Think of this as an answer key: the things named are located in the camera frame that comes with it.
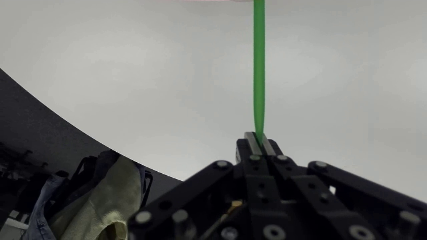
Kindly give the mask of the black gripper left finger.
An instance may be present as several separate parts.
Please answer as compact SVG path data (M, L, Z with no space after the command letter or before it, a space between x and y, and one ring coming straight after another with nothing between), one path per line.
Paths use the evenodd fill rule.
M245 138L237 142L238 163L241 163L242 160L259 162L262 156L263 152L254 132L246 132Z

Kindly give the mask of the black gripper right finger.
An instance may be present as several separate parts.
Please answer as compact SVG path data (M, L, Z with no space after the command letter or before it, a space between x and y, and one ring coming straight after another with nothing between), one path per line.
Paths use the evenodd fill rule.
M262 147L265 148L265 151L269 156L277 158L281 162L286 162L286 156L282 154L281 155L277 154L277 151L273 148L273 146L266 135L263 135L263 138L262 138Z

